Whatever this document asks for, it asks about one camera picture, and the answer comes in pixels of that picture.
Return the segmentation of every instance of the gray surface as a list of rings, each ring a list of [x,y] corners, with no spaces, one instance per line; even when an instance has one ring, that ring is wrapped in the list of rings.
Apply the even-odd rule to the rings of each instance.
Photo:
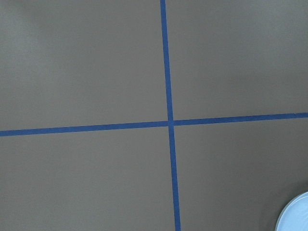
[[[1,1],[0,130],[166,120],[159,1]]]
[[[308,1],[167,0],[175,119],[308,110]]]
[[[273,231],[308,191],[308,119],[176,127],[183,231]]]
[[[0,137],[1,231],[173,231],[167,128]]]

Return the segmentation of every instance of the vertical blue line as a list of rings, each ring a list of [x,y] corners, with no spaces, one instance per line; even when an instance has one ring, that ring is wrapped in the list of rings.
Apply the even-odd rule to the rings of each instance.
[[[179,204],[179,190],[178,190],[177,160],[176,160],[175,139],[174,139],[174,121],[173,121],[173,109],[172,109],[171,77],[170,77],[170,66],[169,66],[169,48],[168,48],[167,16],[166,16],[165,0],[160,0],[160,12],[162,21],[164,65],[165,65],[174,223],[175,223],[175,231],[180,231],[181,230],[180,204]]]

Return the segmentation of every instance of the blue line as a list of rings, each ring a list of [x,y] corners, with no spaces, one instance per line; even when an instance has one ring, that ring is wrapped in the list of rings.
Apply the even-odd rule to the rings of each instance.
[[[163,51],[164,51],[164,65],[165,65],[165,82],[166,82],[166,98],[167,98],[174,223],[175,223],[175,231],[180,231],[181,230],[180,203],[179,203],[177,160],[176,160],[175,138],[174,138],[174,121],[173,121],[173,109],[172,109],[172,92],[171,92],[171,77],[170,77],[167,16],[166,16],[165,0],[160,0],[160,13],[161,13],[161,20],[162,20],[162,36],[163,36]]]
[[[22,135],[35,135],[35,134],[81,132],[81,131],[102,131],[102,130],[116,130],[116,129],[130,129],[130,128],[154,128],[154,127],[167,127],[167,126],[168,126],[167,121],[157,121],[157,122],[62,127],[62,128],[36,128],[36,129],[0,131],[0,137],[1,136],[22,136]]]
[[[175,120],[175,126],[182,125],[197,125],[197,124],[220,124],[220,123],[235,123],[246,121],[261,121],[261,120],[275,120],[275,119],[296,119],[308,118],[308,113],[292,113],[292,114],[275,114],[275,115],[250,115],[250,116],[236,116],[236,117],[222,117],[222,118],[205,118],[205,119],[185,119]]]

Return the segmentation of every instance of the light blue disc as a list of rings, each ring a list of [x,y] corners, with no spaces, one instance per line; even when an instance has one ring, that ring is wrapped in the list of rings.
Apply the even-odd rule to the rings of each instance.
[[[278,218],[275,231],[308,231],[308,192],[287,204]]]

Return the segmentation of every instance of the gray floor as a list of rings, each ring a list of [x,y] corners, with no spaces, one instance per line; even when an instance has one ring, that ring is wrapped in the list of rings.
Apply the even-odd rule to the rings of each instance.
[[[308,2],[167,0],[174,118],[308,112]],[[0,2],[0,130],[167,121],[160,2]],[[270,231],[308,118],[175,127],[183,231]],[[1,231],[173,231],[168,128],[0,137]]]

